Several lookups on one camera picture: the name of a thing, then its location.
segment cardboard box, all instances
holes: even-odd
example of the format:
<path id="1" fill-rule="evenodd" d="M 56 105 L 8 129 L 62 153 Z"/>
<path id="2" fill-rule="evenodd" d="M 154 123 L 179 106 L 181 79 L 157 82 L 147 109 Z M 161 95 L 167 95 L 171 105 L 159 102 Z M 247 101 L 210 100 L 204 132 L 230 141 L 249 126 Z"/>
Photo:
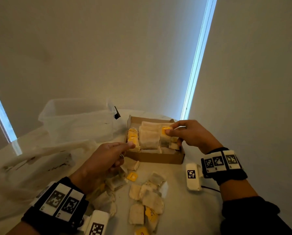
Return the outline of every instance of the cardboard box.
<path id="1" fill-rule="evenodd" d="M 129 116 L 127 120 L 127 129 L 130 128 L 139 128 L 142 124 L 142 121 L 148 121 L 153 123 L 174 123 L 174 120 L 158 120 L 158 119 L 148 119 Z M 183 147 L 180 147 L 179 151 L 176 151 L 175 154 L 158 154 L 158 153 L 140 153 L 140 152 L 126 152 L 126 157 L 132 158 L 140 162 L 155 162 L 155 163 L 168 163 L 168 164 L 182 164 L 185 152 Z"/>

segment white table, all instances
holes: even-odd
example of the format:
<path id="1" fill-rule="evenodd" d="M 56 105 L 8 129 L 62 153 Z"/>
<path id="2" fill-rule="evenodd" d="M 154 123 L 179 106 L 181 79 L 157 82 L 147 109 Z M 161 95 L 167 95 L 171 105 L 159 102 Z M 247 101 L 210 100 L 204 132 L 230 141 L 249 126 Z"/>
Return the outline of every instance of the white table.
<path id="1" fill-rule="evenodd" d="M 115 123 L 115 138 L 113 142 L 123 141 L 127 129 L 129 115 L 167 119 L 170 118 L 139 110 L 119 110 L 121 118 Z M 35 146 L 47 146 L 50 144 L 48 133 L 40 127 L 17 139 L 21 150 L 27 151 Z M 219 234 L 219 226 L 222 221 L 221 208 L 222 199 L 220 193 L 203 189 L 202 191 L 188 191 L 186 187 L 185 165 L 189 162 L 200 164 L 202 154 L 198 148 L 184 145 L 186 153 L 182 165 L 141 163 L 137 170 L 137 183 L 147 180 L 152 171 L 167 174 L 169 190 L 164 199 L 164 213 L 160 216 L 157 235 L 165 234 Z M 11 157 L 17 156 L 12 144 L 0 150 L 0 166 Z M 128 193 L 131 181 L 127 186 L 116 192 L 117 213 L 110 219 L 106 235 L 129 235 L 134 234 L 134 227 L 128 223 L 130 206 L 134 201 L 129 198 Z M 202 179 L 205 186 L 218 189 L 217 184 L 211 179 Z M 0 221 L 0 234 L 7 233 L 21 219 L 22 214 Z"/>

